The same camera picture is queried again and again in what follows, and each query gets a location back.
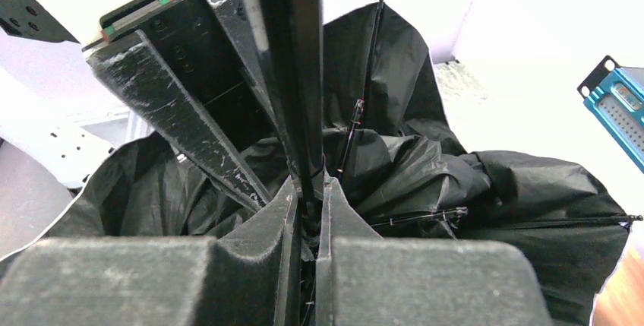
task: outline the umbrella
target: umbrella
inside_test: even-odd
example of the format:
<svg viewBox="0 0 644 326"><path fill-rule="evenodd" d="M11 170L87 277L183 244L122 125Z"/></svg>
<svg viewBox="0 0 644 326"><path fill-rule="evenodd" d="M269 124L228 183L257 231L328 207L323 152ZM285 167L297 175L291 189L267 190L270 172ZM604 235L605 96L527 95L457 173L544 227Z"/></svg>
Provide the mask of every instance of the umbrella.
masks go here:
<svg viewBox="0 0 644 326"><path fill-rule="evenodd" d="M358 214L384 236L515 245L553 318L586 323L636 218L577 164L466 153L447 124L424 40L384 2L327 24L324 59L327 171L341 169ZM278 140L242 156L275 195L289 174ZM224 236L251 215L155 133L115 151L47 236Z"/></svg>

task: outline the metal rod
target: metal rod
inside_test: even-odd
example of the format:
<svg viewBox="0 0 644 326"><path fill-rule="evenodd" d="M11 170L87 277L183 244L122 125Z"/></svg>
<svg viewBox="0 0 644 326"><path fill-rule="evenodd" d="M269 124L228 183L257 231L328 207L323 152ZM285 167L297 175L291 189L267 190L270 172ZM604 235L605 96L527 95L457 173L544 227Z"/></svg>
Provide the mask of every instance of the metal rod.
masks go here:
<svg viewBox="0 0 644 326"><path fill-rule="evenodd" d="M243 0L298 194L321 199L322 8L320 0Z"/></svg>

